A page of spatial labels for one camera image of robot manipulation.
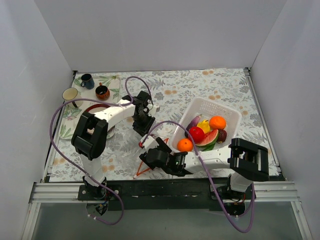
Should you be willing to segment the red fake apple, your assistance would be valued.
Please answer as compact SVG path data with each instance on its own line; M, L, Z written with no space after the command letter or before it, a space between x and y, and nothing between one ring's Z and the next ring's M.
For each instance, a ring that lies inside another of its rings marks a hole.
M188 132L196 144L202 142L205 138L204 131L198 126L191 127Z

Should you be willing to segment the purple fake eggplant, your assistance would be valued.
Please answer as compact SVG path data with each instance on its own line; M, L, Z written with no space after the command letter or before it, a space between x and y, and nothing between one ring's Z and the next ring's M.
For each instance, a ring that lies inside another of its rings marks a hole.
M189 137L188 132L192 127L196 127L197 124L199 123L200 119L202 118L202 114L199 114L193 118L193 120L188 124L186 127L186 131L184 132L184 135L186 138Z

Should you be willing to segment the fake watermelon slice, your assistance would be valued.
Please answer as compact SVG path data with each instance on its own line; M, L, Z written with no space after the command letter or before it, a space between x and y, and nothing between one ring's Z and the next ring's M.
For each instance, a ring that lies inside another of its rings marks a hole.
M219 130L214 129L204 135L204 139L199 143L196 143L197 147L207 147L216 143L219 138Z

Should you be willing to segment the yellow fake lemon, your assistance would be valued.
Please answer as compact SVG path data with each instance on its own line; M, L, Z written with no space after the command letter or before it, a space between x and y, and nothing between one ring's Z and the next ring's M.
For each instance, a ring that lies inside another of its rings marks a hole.
M211 131L211 127L210 127L210 121L205 119L203 121L200 121L197 125L198 128L202 129L202 131L207 134Z

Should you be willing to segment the orange fake mandarin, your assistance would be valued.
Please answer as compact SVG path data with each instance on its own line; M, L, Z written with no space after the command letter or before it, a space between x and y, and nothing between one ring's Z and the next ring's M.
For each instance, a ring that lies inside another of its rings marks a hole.
M227 122L222 116L213 116L209 120L209 126L213 130L215 129L224 130L225 127L227 126Z

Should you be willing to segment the clear zip top bag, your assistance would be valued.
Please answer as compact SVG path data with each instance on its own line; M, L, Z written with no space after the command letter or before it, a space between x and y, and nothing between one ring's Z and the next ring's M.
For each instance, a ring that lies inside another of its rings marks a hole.
M114 136L108 141L105 148L108 153L106 160L108 180L160 180L171 179L172 176L166 174L160 168L147 170L139 156L145 151L139 147L141 136L132 129L132 124L128 122L119 123L115 127Z

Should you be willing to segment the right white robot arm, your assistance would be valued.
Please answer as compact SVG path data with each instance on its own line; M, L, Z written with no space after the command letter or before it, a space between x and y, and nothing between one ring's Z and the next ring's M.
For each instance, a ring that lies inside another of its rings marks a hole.
M228 146L198 153L173 153L161 138L152 136L140 147L145 152L139 158L149 168L160 168L172 176L184 177L205 170L233 170L226 186L227 195L232 199L243 195L253 182L270 179L267 148L241 138L233 138Z

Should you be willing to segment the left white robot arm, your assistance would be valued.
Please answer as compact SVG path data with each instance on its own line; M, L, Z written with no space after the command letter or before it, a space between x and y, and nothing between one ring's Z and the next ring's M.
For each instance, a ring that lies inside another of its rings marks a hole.
M116 106L109 106L96 113L84 112L80 116L71 144L82 160L86 192L95 200L103 199L107 193L103 185L106 178L100 156L106 147L108 131L122 120L132 117L133 130L140 136L145 136L155 121L152 108L151 95L140 91L133 98L124 96Z

